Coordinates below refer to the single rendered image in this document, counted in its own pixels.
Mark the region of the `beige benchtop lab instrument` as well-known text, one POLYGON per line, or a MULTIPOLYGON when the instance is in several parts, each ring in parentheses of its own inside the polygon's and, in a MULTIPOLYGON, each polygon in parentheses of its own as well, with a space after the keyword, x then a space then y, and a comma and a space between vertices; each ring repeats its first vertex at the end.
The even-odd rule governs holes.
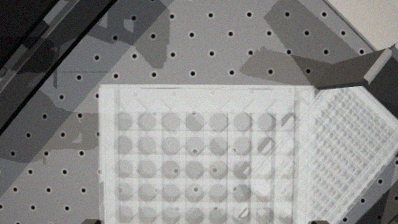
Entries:
POLYGON ((0 136, 117 0, 0 0, 0 136))

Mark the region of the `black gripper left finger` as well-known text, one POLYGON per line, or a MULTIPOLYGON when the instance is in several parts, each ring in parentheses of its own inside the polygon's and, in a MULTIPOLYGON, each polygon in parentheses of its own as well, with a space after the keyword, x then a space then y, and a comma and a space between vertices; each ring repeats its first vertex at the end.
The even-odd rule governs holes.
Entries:
POLYGON ((98 219, 85 219, 81 224, 101 224, 98 219))

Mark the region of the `grey perforated breadboard plate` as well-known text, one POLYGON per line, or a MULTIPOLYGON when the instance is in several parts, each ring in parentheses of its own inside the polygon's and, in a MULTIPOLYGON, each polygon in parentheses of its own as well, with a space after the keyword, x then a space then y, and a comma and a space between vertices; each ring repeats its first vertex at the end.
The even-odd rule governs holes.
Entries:
MULTIPOLYGON (((0 224, 100 219, 100 84, 315 86, 378 51, 328 0, 117 0, 0 136, 0 224)), ((398 157, 339 224, 398 213, 398 157)))

